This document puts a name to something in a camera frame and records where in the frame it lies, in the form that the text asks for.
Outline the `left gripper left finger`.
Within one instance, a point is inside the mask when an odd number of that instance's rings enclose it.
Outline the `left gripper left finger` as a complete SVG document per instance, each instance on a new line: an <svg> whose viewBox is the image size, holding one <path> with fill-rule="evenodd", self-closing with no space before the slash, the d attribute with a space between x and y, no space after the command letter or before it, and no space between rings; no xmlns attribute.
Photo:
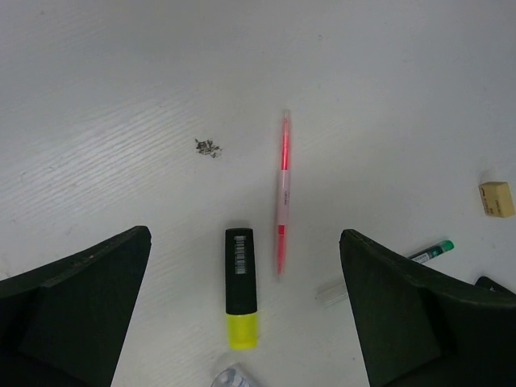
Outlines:
<svg viewBox="0 0 516 387"><path fill-rule="evenodd" d="M109 386L152 236L133 227L1 282L3 386Z"/></svg>

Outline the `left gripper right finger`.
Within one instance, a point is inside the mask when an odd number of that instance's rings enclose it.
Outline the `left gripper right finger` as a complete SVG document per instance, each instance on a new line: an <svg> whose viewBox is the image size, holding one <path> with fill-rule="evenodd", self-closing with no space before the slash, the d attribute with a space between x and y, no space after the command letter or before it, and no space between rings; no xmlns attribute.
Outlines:
<svg viewBox="0 0 516 387"><path fill-rule="evenodd" d="M371 386L513 386L515 295L418 264L358 231L339 242Z"/></svg>

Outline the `pink thin highlighter pen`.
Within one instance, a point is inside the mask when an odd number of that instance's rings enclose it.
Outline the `pink thin highlighter pen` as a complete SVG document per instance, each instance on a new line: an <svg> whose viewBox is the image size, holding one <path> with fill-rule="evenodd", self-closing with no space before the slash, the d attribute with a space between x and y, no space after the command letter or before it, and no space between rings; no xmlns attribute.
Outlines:
<svg viewBox="0 0 516 387"><path fill-rule="evenodd" d="M285 269L286 229L289 220L289 150L290 150L290 112L285 110L281 124L281 160L278 175L277 195L277 275L281 276Z"/></svg>

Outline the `green ink pen refill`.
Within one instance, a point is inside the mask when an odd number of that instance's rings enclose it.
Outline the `green ink pen refill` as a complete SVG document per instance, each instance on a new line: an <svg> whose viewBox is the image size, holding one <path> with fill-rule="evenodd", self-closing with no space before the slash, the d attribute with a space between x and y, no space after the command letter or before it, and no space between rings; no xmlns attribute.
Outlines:
<svg viewBox="0 0 516 387"><path fill-rule="evenodd" d="M437 244L434 244L420 252L417 252L412 256L408 256L408 259L419 264L424 264L437 256L441 256L445 252L453 250L454 248L454 243L451 240L447 239Z"/></svg>

